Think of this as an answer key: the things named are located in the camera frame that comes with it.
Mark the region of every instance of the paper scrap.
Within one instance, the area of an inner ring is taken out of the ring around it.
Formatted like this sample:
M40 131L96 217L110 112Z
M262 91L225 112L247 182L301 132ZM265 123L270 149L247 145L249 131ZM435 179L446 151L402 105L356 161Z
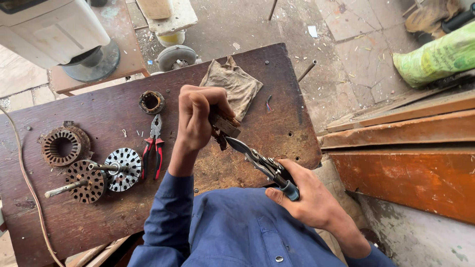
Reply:
M308 33L310 33L310 36L312 36L312 38L317 38L318 37L317 27L315 25L308 26Z

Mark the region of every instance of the hole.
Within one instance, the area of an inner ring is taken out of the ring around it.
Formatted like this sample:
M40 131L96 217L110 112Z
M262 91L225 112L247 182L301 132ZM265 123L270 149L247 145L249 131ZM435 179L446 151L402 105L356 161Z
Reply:
M143 100L143 105L148 109L153 109L158 105L158 99L152 95L148 95Z
M59 137L51 142L50 151L55 157L65 158L71 153L72 150L73 143L66 137Z

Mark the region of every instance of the green plastic bag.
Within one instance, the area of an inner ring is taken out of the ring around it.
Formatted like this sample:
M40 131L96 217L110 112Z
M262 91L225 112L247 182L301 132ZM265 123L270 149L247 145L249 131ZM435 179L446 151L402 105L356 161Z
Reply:
M475 68L475 21L410 53L394 53L392 60L414 88Z

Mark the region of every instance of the red and black pliers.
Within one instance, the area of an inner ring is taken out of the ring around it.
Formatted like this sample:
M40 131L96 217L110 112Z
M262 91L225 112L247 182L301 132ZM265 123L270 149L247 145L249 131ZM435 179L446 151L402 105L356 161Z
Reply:
M160 114L157 114L155 118L152 121L152 130L150 131L150 138L145 139L147 142L147 146L145 147L145 150L143 151L143 171L142 171L142 180L145 179L147 175L147 167L148 167L148 157L150 154L150 151L152 150L153 143L155 143L155 150L157 151L157 166L155 167L155 172L154 175L155 177L153 178L154 180L158 179L158 176L160 175L160 169L162 168L162 147L163 141L160 139L160 132L162 130L162 117Z

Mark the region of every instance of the pliers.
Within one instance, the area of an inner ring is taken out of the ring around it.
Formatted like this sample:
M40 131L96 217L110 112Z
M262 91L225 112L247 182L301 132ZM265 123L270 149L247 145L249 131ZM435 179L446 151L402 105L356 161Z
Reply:
M152 130L150 131L150 138L145 139L147 142L147 146L145 147L145 150L143 151L143 171L142 171L142 180L145 179L147 175L147 167L148 167L148 157L150 154L150 151L152 150L153 143L155 143L155 150L157 152L157 166L155 167L155 177L154 180L158 179L158 176L160 175L160 169L162 168L162 147L163 141L160 139L160 133L162 131L162 117L160 114L157 114L155 118L152 121Z
M251 162L255 169L263 172L269 181L275 182L280 191L284 192L291 201L299 199L300 191L295 186L293 177L280 163L274 161L273 158L263 157L255 149L249 148L236 138L226 136L226 141L232 148L243 153L246 161Z

